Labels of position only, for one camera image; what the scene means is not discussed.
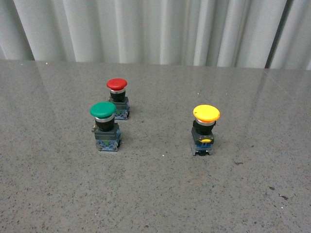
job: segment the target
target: gray granite countertop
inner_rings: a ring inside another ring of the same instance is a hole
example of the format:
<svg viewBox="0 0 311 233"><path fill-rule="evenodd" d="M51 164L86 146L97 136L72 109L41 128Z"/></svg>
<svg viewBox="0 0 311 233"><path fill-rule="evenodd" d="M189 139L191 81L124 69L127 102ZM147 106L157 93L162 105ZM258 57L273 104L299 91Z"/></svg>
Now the gray granite countertop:
<svg viewBox="0 0 311 233"><path fill-rule="evenodd" d="M90 107L128 81L118 152ZM0 231L311 231L311 72L0 61ZM193 156L192 111L221 112Z"/></svg>

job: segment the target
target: yellow button cap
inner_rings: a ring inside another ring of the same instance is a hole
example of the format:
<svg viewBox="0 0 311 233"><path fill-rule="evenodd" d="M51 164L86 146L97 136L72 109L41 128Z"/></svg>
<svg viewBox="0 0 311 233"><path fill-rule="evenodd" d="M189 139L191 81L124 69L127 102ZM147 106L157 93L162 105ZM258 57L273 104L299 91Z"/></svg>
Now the yellow button cap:
<svg viewBox="0 0 311 233"><path fill-rule="evenodd" d="M193 115L204 123L213 122L220 118L219 110L211 105L196 106L193 110Z"/></svg>

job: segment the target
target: red button cap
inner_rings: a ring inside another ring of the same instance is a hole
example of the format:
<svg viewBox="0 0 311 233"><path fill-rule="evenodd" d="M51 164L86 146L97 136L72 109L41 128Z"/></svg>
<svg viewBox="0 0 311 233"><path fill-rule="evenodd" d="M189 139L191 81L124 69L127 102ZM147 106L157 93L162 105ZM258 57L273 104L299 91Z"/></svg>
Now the red button cap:
<svg viewBox="0 0 311 233"><path fill-rule="evenodd" d="M107 82L107 87L114 91L121 91L124 89L127 85L127 81L125 79L116 78L116 79L110 79Z"/></svg>

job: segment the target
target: white curtain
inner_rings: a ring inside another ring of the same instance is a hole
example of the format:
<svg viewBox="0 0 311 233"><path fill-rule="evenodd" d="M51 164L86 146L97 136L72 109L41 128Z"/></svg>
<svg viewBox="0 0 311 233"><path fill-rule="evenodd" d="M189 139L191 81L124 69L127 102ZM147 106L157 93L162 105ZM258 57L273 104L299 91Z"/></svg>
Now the white curtain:
<svg viewBox="0 0 311 233"><path fill-rule="evenodd" d="M285 4L0 0L0 59L264 68ZM311 1L285 20L271 68L311 69Z"/></svg>

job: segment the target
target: green button cap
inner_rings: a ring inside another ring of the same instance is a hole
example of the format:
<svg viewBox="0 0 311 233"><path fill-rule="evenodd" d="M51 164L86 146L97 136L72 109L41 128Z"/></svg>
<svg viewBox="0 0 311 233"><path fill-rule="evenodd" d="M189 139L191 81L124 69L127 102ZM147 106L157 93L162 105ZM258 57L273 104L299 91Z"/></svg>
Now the green button cap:
<svg viewBox="0 0 311 233"><path fill-rule="evenodd" d="M91 107L89 113L91 113L93 117L106 118L114 114L116 109L117 107L111 102L99 102Z"/></svg>

